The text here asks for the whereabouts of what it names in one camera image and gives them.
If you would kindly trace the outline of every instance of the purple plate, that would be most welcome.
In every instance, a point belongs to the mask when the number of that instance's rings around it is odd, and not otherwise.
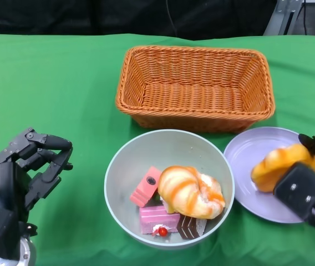
[[[235,179],[235,198],[252,213],[277,223],[301,223],[273,194],[258,191],[251,170],[274,149],[299,143],[298,133],[279,127],[258,127],[237,135],[225,148]]]

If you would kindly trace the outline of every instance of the toy croissant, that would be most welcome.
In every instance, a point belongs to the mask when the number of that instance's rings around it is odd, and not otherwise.
[[[170,213],[213,219],[225,207],[220,184],[193,167],[171,166],[165,169],[159,179],[158,192]]]
[[[271,151],[251,172],[251,179],[262,192],[272,192],[277,182],[296,162],[301,162],[315,171],[315,156],[302,144]]]

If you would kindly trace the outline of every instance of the orange wicker basket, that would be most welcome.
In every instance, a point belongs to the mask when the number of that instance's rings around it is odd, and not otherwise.
[[[275,112],[267,60],[248,49],[132,48],[116,106],[142,127],[199,132],[240,132]]]

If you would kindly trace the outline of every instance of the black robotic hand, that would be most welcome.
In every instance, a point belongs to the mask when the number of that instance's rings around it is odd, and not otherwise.
[[[18,260],[20,238],[37,234],[37,227],[27,223],[29,211],[58,185],[63,170],[73,168],[72,151],[70,141],[28,128],[0,152],[0,258]],[[46,163],[43,173],[27,174]]]
[[[315,136],[299,134],[299,141],[315,155]],[[275,196],[304,221],[315,227],[315,172],[294,164],[274,190]]]

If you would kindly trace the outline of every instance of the green tablecloth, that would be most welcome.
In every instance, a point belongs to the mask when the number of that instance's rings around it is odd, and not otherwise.
[[[256,126],[315,135],[315,37],[189,42],[167,37],[0,36],[0,150],[28,126],[73,142],[74,170],[31,212],[37,265],[315,265],[315,229],[264,221],[235,202],[217,233],[188,250],[140,244],[105,205],[106,168],[146,132],[114,105],[120,67],[135,45],[253,48],[270,64],[277,111]],[[233,135],[203,135],[221,150]]]

